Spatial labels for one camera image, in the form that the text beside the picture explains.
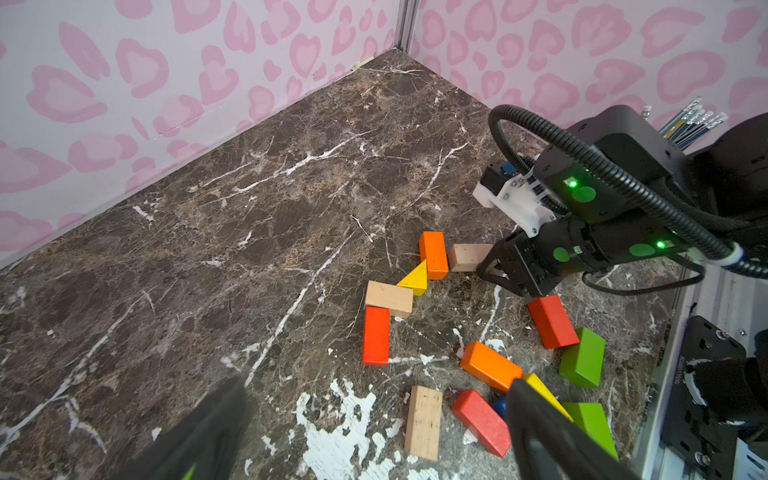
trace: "yellow triangular block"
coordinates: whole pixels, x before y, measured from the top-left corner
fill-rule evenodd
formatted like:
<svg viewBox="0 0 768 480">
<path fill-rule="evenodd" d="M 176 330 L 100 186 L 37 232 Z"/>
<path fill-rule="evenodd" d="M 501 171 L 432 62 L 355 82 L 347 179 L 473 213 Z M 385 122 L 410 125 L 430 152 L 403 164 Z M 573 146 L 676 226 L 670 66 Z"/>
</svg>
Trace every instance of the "yellow triangular block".
<svg viewBox="0 0 768 480">
<path fill-rule="evenodd" d="M 397 286 L 404 286 L 413 290 L 414 296 L 424 295 L 424 292 L 427 291 L 427 261 L 421 262 L 418 267 L 406 275 L 406 278 L 400 280 Z"/>
</svg>

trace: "screw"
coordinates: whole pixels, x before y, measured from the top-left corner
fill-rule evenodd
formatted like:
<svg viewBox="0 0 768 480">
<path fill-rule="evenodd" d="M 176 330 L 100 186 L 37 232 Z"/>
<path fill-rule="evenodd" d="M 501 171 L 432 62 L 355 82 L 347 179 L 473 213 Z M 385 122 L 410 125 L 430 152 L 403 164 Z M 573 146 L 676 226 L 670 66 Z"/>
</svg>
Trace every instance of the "screw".
<svg viewBox="0 0 768 480">
<path fill-rule="evenodd" d="M 701 465 L 703 467 L 709 466 L 709 464 L 710 464 L 710 456 L 709 455 L 705 455 L 705 454 L 703 454 L 701 452 L 696 452 L 695 457 L 696 457 L 696 462 L 698 462 L 699 465 Z"/>
</svg>

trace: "blue wooden block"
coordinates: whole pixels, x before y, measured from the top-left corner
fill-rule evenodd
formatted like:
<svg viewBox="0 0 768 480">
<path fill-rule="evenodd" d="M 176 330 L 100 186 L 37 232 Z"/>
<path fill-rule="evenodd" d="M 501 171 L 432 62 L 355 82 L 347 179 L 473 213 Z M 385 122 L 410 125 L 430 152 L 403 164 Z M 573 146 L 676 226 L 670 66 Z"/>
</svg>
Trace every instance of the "blue wooden block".
<svg viewBox="0 0 768 480">
<path fill-rule="evenodd" d="M 507 421 L 507 417 L 505 417 L 505 412 L 507 411 L 507 397 L 503 396 L 500 399 L 496 400 L 491 404 L 491 407 L 493 408 L 493 411 L 498 413 L 498 416 L 502 418 L 505 422 Z"/>
</svg>

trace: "red wooden block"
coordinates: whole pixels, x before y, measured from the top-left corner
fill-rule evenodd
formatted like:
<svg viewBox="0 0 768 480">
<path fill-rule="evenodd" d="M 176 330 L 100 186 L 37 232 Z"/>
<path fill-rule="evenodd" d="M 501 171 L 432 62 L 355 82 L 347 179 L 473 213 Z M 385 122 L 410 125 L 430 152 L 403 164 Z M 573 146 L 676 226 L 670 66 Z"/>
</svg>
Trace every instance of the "red wooden block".
<svg viewBox="0 0 768 480">
<path fill-rule="evenodd" d="M 362 341 L 362 362 L 366 365 L 389 363 L 389 309 L 366 307 L 366 333 Z"/>
<path fill-rule="evenodd" d="M 451 411 L 490 453 L 504 458 L 512 440 L 507 424 L 475 390 L 458 396 Z"/>
<path fill-rule="evenodd" d="M 533 321 L 547 350 L 579 343 L 565 307 L 557 295 L 543 296 L 528 304 Z"/>
</svg>

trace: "orange wooden block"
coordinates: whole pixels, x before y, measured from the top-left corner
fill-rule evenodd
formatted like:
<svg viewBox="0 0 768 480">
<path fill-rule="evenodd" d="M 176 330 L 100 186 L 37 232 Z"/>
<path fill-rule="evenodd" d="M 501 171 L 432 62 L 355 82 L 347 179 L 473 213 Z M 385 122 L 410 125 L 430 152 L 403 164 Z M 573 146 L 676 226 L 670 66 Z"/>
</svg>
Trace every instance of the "orange wooden block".
<svg viewBox="0 0 768 480">
<path fill-rule="evenodd" d="M 362 341 L 362 362 L 366 365 L 389 363 L 389 309 L 366 307 L 366 333 Z"/>
<path fill-rule="evenodd" d="M 427 261 L 427 279 L 442 280 L 448 275 L 448 255 L 445 253 L 445 236 L 442 232 L 424 232 L 419 239 L 422 262 Z"/>
<path fill-rule="evenodd" d="M 501 392 L 509 390 L 512 380 L 523 376 L 522 368 L 480 342 L 467 345 L 462 368 Z"/>
<path fill-rule="evenodd" d="M 579 343 L 565 307 L 557 295 L 543 296 L 528 304 L 528 310 L 547 350 Z"/>
</svg>

